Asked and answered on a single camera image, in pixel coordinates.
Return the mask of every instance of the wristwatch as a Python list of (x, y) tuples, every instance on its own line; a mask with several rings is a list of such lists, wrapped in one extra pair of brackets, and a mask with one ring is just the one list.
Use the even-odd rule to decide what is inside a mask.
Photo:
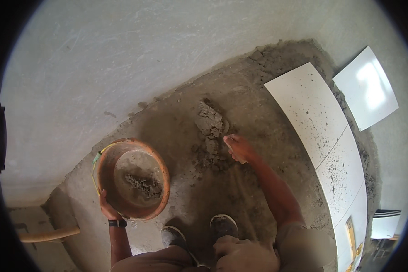
[(109, 220), (109, 226), (111, 227), (125, 227), (127, 226), (127, 221), (124, 219), (121, 220)]

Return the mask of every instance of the shoe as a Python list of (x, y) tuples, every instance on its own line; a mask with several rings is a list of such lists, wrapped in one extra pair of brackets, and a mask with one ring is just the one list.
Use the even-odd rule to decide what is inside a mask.
[(170, 245), (177, 245), (189, 253), (189, 255), (192, 257), (193, 266), (199, 265), (198, 260), (192, 253), (190, 253), (189, 248), (187, 247), (184, 234), (181, 233), (178, 228), (173, 226), (164, 226), (160, 230), (160, 234), (162, 236), (162, 243), (165, 248), (169, 247)]
[(226, 235), (239, 238), (239, 229), (237, 228), (236, 221), (229, 215), (213, 216), (210, 220), (210, 231), (213, 242)]

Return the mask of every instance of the person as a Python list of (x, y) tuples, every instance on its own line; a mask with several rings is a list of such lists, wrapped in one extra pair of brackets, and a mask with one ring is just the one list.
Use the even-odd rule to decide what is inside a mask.
[[(266, 202), (277, 222), (274, 243), (239, 240), (237, 224), (229, 215), (215, 215), (210, 222), (218, 272), (321, 272), (333, 258), (335, 248), (325, 232), (307, 229), (301, 208), (291, 189), (242, 136), (224, 136), (232, 158), (244, 158), (254, 169)], [(164, 226), (164, 249), (132, 256), (125, 221), (100, 195), (100, 206), (109, 220), (112, 272), (205, 272), (205, 266), (189, 252), (186, 239), (174, 226)]]

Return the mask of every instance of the white wall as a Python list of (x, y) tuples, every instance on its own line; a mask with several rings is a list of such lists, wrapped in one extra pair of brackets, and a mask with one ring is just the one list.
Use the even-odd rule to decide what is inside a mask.
[(402, 209), (400, 234), (408, 218), (408, 50), (386, 15), (373, 1), (341, 0), (316, 36), (338, 67), (367, 45), (392, 85), (399, 109), (371, 127), (382, 181), (381, 209)]
[(45, 1), (3, 80), (7, 205), (44, 203), (139, 102), (256, 46), (311, 38), (334, 1)]

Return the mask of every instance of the orange bucket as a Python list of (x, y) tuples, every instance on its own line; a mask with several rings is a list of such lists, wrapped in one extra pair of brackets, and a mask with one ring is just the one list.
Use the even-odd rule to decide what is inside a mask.
[[(141, 159), (130, 160), (136, 156)], [(151, 171), (162, 187), (160, 197), (145, 198), (137, 189), (133, 189), (124, 181), (124, 175), (129, 170), (138, 174)], [(168, 202), (169, 173), (162, 157), (149, 144), (135, 138), (119, 139), (103, 151), (99, 158), (98, 188), (100, 192), (103, 189), (107, 191), (107, 202), (120, 214), (133, 220), (150, 220), (158, 216)]]

